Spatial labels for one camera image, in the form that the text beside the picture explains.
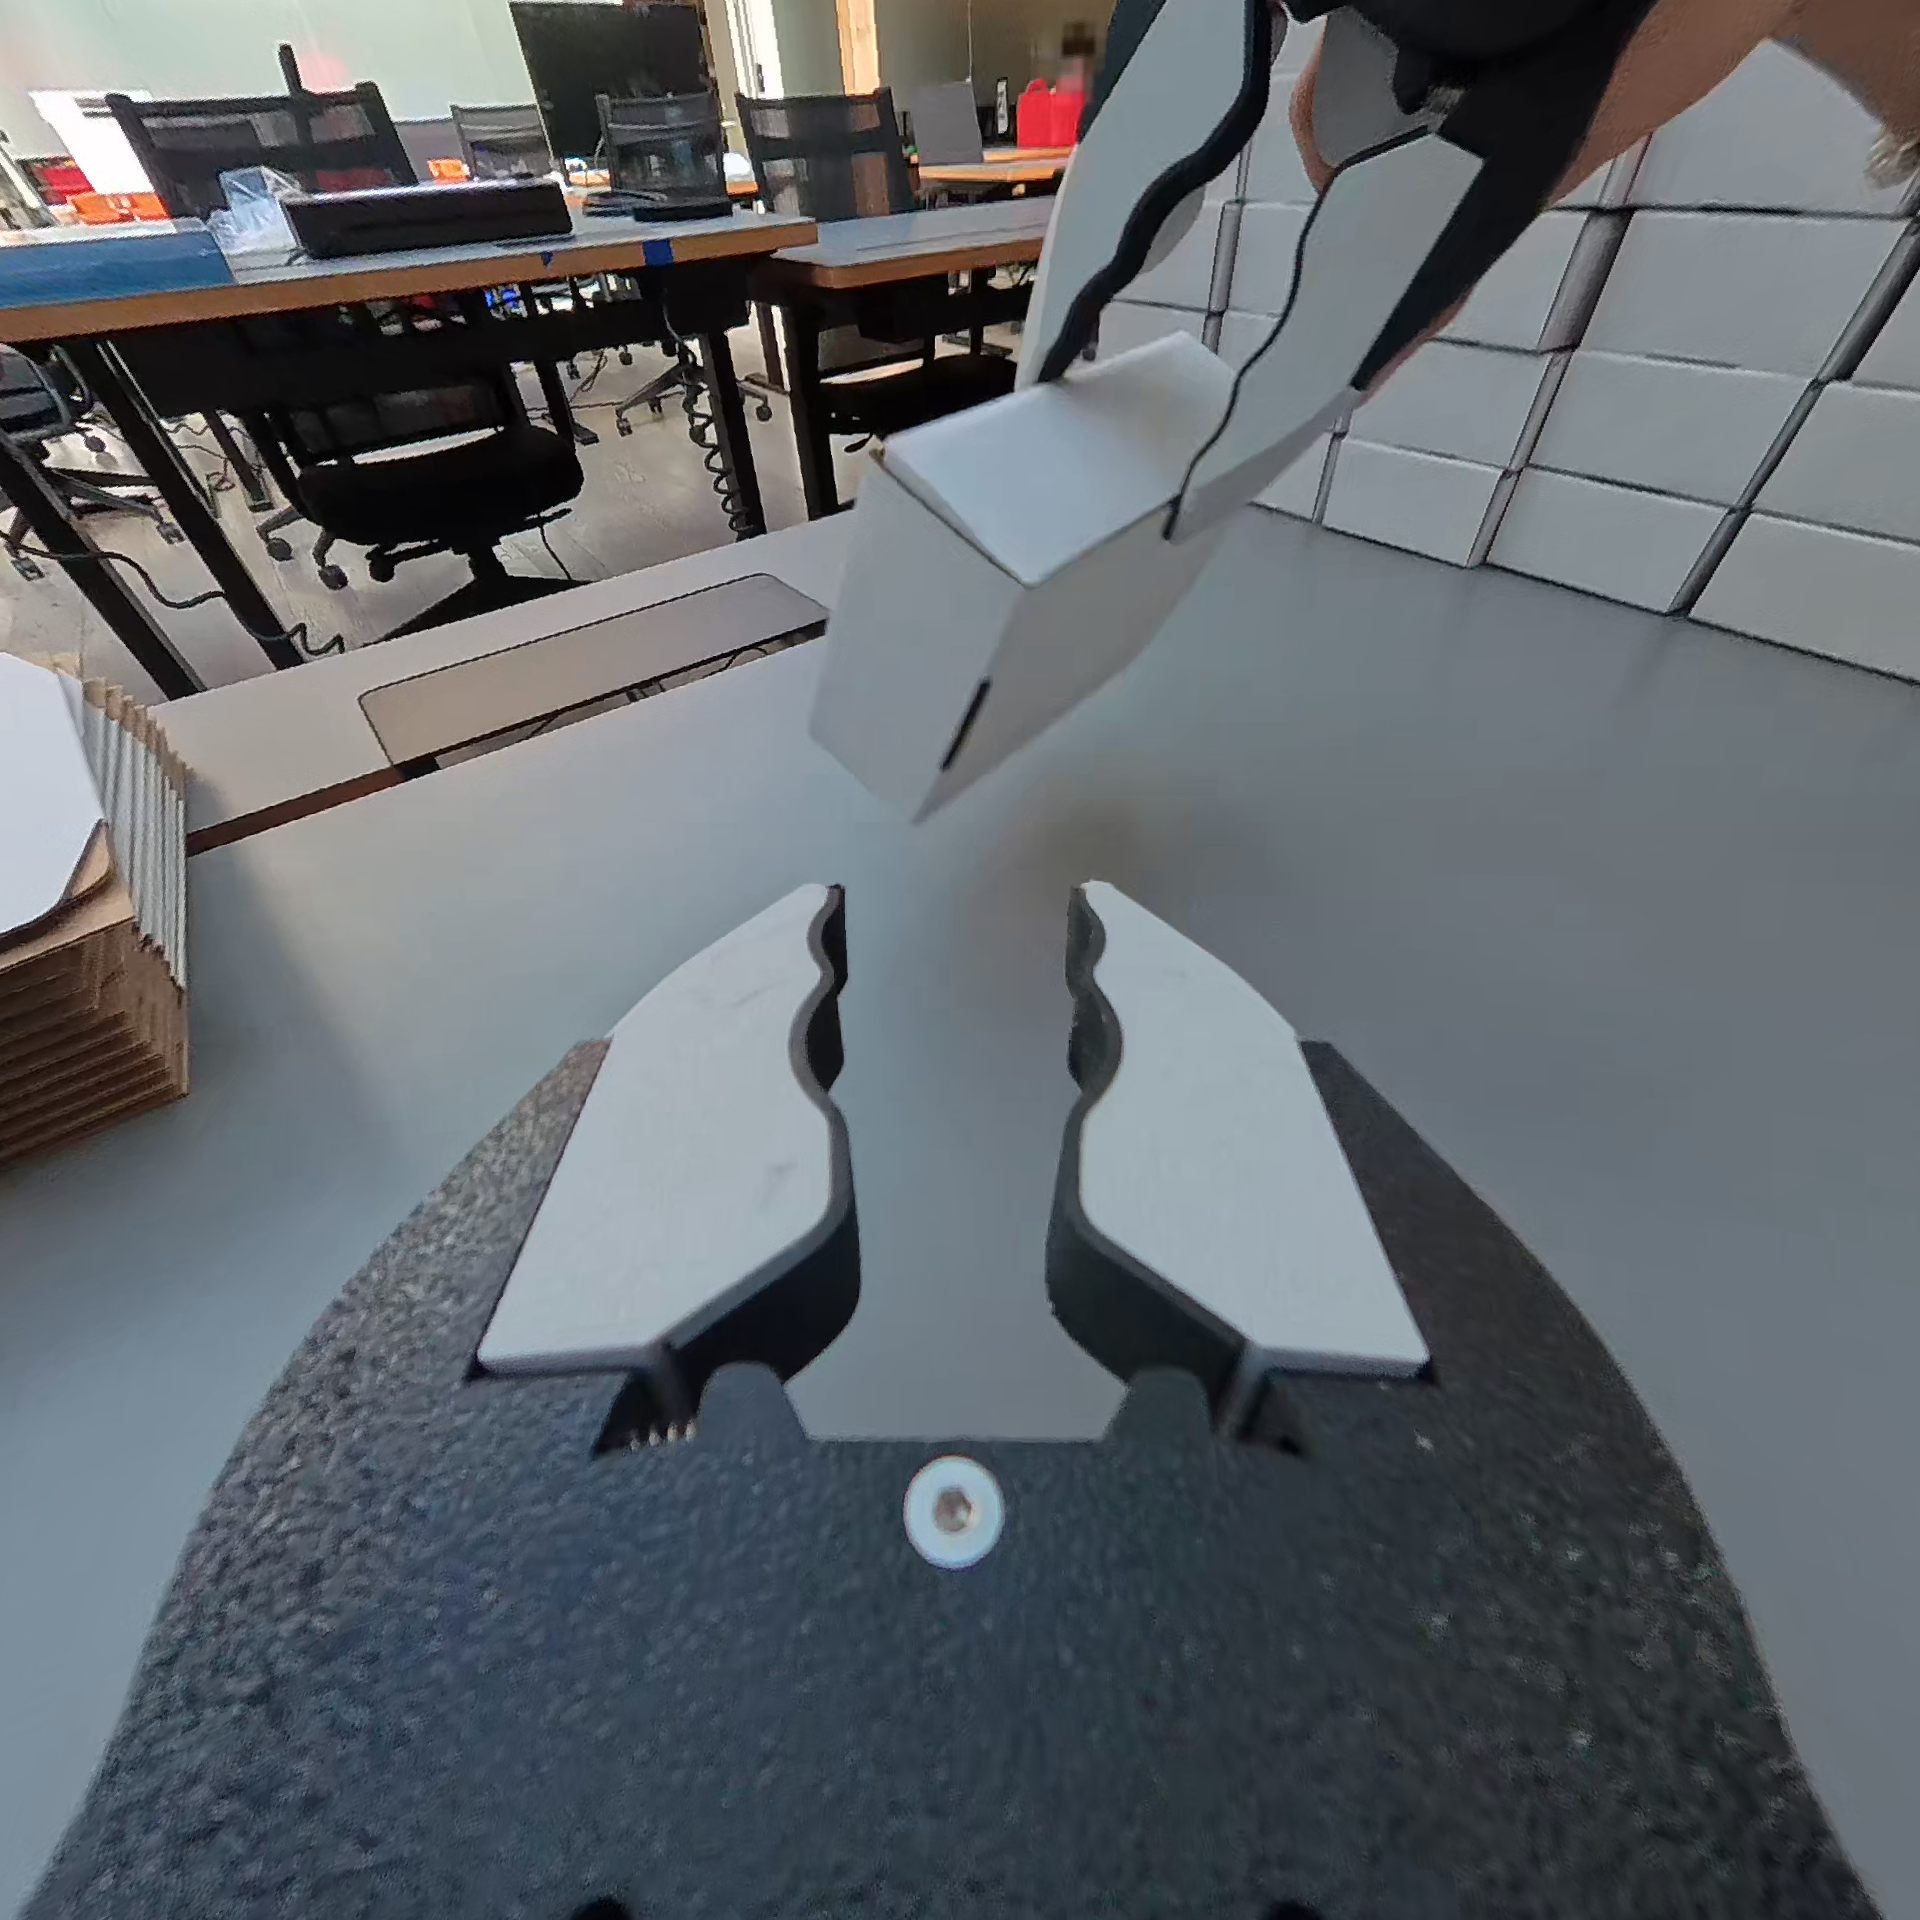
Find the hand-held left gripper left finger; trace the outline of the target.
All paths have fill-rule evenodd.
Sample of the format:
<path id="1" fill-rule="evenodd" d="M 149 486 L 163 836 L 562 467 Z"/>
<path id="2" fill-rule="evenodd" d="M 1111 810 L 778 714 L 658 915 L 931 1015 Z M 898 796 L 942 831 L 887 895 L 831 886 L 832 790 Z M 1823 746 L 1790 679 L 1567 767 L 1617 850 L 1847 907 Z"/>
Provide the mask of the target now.
<path id="1" fill-rule="evenodd" d="M 861 1294 L 847 891 L 806 883 L 616 1022 L 480 1334 L 488 1377 L 802 1374 Z"/>

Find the black computer monitor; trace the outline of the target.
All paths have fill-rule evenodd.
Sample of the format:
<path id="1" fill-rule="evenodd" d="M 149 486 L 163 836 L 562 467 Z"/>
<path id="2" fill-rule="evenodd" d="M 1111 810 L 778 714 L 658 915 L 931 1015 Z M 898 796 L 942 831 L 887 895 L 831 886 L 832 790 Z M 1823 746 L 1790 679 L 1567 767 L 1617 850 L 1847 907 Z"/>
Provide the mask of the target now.
<path id="1" fill-rule="evenodd" d="M 649 101 L 709 89 L 698 7 L 510 2 L 510 13 L 555 159 L 602 151 L 602 97 Z"/>

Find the dark wooden desk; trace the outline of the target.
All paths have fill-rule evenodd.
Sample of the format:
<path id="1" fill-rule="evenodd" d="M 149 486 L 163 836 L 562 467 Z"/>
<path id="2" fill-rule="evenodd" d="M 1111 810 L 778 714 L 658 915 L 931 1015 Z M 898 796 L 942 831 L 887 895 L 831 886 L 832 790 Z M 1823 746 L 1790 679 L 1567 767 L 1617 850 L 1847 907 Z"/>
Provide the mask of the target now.
<path id="1" fill-rule="evenodd" d="M 887 442 L 1009 395 L 1018 364 L 991 348 L 1019 322 L 1049 198 L 929 207 L 821 225 L 751 276 L 781 322 L 784 393 L 807 517 L 841 510 L 838 442 Z"/>

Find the long black case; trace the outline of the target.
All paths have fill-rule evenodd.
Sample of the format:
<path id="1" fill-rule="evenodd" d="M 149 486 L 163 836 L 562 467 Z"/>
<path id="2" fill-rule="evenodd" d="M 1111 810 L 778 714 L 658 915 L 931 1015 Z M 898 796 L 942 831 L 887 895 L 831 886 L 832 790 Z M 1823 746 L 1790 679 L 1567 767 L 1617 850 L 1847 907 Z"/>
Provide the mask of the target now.
<path id="1" fill-rule="evenodd" d="M 280 203 L 313 261 L 541 242 L 571 236 L 554 178 L 416 182 L 294 195 Z"/>

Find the blue sheet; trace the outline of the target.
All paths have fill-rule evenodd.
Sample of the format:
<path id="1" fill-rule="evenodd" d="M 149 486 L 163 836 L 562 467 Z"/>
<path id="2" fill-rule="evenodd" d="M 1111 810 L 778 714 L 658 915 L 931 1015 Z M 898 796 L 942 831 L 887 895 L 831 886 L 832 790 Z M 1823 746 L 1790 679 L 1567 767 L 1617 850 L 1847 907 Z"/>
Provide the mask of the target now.
<path id="1" fill-rule="evenodd" d="M 205 221 L 3 230 L 3 308 L 176 295 L 234 284 Z"/>

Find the white cardboard box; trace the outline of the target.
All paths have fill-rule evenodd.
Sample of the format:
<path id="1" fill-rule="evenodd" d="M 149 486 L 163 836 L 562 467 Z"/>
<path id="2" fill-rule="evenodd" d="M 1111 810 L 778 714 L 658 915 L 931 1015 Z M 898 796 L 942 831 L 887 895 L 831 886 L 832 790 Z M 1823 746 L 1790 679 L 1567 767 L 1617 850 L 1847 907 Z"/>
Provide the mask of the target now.
<path id="1" fill-rule="evenodd" d="M 1194 458 L 1255 395 L 1186 334 L 886 442 L 850 514 L 811 739 L 910 823 L 1113 682 L 1225 523 L 1359 398 L 1326 398 L 1205 484 Z"/>

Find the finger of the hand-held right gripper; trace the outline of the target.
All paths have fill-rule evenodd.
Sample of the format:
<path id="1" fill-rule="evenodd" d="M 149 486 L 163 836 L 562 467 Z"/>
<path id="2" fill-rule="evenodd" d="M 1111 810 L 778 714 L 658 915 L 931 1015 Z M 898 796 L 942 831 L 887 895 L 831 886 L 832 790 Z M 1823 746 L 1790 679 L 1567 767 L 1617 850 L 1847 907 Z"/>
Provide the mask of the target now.
<path id="1" fill-rule="evenodd" d="M 1366 15 L 1329 15 L 1313 135 L 1334 175 L 1297 246 L 1281 319 L 1238 371 L 1225 414 L 1192 458 L 1165 530 L 1174 545 L 1264 491 L 1426 327 L 1408 303 L 1416 282 L 1485 158 L 1443 135 L 1447 106 L 1402 109 L 1400 60 Z"/>
<path id="2" fill-rule="evenodd" d="M 1024 317 L 1024 385 L 1067 373 L 1102 313 L 1181 244 L 1270 107 L 1288 12 L 1118 2 L 1055 197 Z"/>

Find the long wooden desk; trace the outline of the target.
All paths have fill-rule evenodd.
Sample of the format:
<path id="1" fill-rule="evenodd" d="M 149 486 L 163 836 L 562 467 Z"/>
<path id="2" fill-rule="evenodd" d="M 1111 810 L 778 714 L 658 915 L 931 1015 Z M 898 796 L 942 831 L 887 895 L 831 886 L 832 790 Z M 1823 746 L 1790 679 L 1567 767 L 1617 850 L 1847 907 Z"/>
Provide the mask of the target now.
<path id="1" fill-rule="evenodd" d="M 157 483 L 231 617 L 273 667 L 306 661 L 295 634 L 161 431 L 163 417 L 264 417 L 281 402 L 419 390 L 496 367 L 541 367 L 617 346 L 693 342 L 738 539 L 767 517 L 729 334 L 765 258 L 811 242 L 797 214 L 638 225 L 583 217 L 571 236 L 393 255 L 234 268 L 234 284 L 5 310 L 7 348 L 62 349 Z"/>

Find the person's right hand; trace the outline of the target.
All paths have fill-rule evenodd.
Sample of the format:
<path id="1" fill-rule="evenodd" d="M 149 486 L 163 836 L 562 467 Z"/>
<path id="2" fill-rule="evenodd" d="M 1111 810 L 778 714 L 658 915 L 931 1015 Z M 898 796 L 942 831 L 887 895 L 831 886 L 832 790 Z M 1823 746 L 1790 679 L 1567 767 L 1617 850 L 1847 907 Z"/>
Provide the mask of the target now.
<path id="1" fill-rule="evenodd" d="M 1817 4 L 1521 2 L 1521 46 L 1451 89 L 1443 135 L 1481 174 L 1416 282 L 1426 327 L 1466 303 L 1523 230 L 1570 186 L 1691 107 L 1760 43 L 1795 38 Z"/>

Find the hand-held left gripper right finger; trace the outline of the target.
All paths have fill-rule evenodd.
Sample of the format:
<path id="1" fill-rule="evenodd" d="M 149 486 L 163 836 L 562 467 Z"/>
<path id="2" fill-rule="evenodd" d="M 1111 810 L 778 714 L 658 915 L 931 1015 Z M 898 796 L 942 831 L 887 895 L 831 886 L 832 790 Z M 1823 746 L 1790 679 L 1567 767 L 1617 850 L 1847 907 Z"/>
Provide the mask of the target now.
<path id="1" fill-rule="evenodd" d="M 1118 1381 L 1416 1378 L 1432 1353 L 1297 1028 L 1121 886 L 1067 906 L 1047 1298 Z"/>

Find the orange storage bins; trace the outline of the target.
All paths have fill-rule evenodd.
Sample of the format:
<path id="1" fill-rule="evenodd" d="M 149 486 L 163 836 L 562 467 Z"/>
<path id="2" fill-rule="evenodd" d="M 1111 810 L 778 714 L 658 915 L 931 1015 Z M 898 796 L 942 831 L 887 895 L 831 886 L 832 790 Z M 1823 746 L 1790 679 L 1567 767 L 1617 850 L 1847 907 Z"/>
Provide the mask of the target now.
<path id="1" fill-rule="evenodd" d="M 59 225 L 163 225 L 170 217 L 165 203 L 151 190 L 115 195 L 93 187 L 83 169 L 66 155 L 26 158 L 22 166 Z"/>

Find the stack of white boxes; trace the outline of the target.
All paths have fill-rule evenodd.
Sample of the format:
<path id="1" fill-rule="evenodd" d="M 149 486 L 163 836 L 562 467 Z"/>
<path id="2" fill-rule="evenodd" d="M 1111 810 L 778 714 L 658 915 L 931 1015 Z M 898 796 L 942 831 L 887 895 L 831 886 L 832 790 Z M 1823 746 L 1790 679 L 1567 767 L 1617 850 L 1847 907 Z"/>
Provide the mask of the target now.
<path id="1" fill-rule="evenodd" d="M 1917 682 L 1917 162 L 1762 38 L 1255 505 Z"/>

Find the stack of flat cardboard sheets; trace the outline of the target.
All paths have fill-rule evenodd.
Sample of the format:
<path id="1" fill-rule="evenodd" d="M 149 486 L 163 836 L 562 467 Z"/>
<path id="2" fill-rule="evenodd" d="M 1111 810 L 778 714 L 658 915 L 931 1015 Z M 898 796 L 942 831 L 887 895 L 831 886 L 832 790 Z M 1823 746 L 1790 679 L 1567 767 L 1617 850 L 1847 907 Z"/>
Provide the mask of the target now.
<path id="1" fill-rule="evenodd" d="M 154 714 L 3 658 L 3 1166 L 191 1091 L 191 777 Z"/>

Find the black mesh office chair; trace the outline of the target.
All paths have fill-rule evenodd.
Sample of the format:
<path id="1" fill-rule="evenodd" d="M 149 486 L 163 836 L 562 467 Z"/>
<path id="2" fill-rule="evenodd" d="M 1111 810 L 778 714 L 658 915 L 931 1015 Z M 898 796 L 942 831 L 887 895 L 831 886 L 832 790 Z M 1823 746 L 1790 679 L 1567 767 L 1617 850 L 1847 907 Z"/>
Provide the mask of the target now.
<path id="1" fill-rule="evenodd" d="M 770 211 L 856 225 L 917 211 L 895 94 L 741 94 L 737 114 Z M 883 442 L 1009 393 L 1015 364 L 986 327 L 1019 322 L 1029 292 L 1014 269 L 952 273 L 850 292 L 802 292 L 784 308 L 786 389 L 815 450 Z"/>
<path id="2" fill-rule="evenodd" d="M 561 175 L 535 102 L 461 106 L 450 109 L 471 181 Z"/>
<path id="3" fill-rule="evenodd" d="M 378 84 L 346 91 L 109 107 L 176 217 L 206 219 L 222 169 L 273 166 L 304 195 L 419 186 Z M 453 556 L 466 588 L 429 605 L 403 634 L 514 607 L 562 582 L 512 573 L 498 548 L 541 534 L 583 491 L 586 470 L 565 399 L 546 422 L 528 414 L 519 367 L 458 374 L 419 390 L 281 402 L 241 418 L 264 463 L 326 545 L 363 550 L 386 582 L 400 565 Z"/>
<path id="4" fill-rule="evenodd" d="M 728 139 L 717 91 L 655 98 L 594 97 L 609 159 L 609 201 L 645 221 L 728 217 Z"/>

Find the clear plastic bag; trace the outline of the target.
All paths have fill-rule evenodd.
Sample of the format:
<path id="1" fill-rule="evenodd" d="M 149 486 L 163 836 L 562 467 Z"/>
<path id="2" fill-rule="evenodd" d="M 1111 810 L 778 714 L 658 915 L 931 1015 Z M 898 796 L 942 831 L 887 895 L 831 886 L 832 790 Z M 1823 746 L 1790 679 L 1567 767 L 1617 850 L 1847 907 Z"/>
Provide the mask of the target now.
<path id="1" fill-rule="evenodd" d="M 206 225 L 229 261 L 294 258 L 304 251 L 290 217 L 303 197 L 301 181 L 277 166 L 222 169 Z"/>

